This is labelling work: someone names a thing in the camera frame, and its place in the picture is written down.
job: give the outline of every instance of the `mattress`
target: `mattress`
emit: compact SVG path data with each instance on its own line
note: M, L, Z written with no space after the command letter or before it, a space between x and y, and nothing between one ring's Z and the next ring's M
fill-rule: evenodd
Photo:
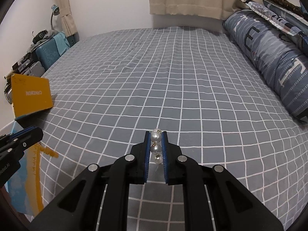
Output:
M86 166L112 164L159 127L199 164L221 164L287 229L308 201L307 125L295 121L225 34L200 28L132 29L92 36L45 74L54 107L44 131L46 206ZM180 185L151 158L131 185L127 230L184 230Z

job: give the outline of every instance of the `silver rivet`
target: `silver rivet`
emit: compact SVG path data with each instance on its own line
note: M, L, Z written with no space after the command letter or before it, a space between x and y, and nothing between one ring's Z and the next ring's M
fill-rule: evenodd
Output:
M134 156L133 155L127 155L127 156L125 156L125 160L127 160L127 161L133 161L134 160Z
M214 167L214 170L215 170L216 172L218 172L218 173L221 173L221 172L224 170L224 167L221 166L221 165L216 165L216 166Z
M187 157L186 157L186 156L179 156L177 159L178 159L180 162L187 161Z
M95 170L98 169L98 165L97 165L97 164L91 164L91 165L88 166L88 169L89 169L91 172L93 172L93 171L95 171Z

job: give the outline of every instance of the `pearl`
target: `pearl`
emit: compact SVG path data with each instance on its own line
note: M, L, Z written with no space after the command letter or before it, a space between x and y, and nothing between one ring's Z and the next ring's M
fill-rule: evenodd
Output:
M162 164L163 163L163 156L160 153L154 154L154 162L156 164Z
M151 141L152 142L160 142L161 141L161 130L156 128L151 133Z
M151 145L151 152L152 153L161 153L162 152L161 145L159 143L154 142Z

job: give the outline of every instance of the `orange cardboard box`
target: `orange cardboard box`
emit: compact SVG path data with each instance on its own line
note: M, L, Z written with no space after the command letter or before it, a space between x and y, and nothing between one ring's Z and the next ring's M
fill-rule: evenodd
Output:
M15 119L53 107L48 79L13 74L11 85Z

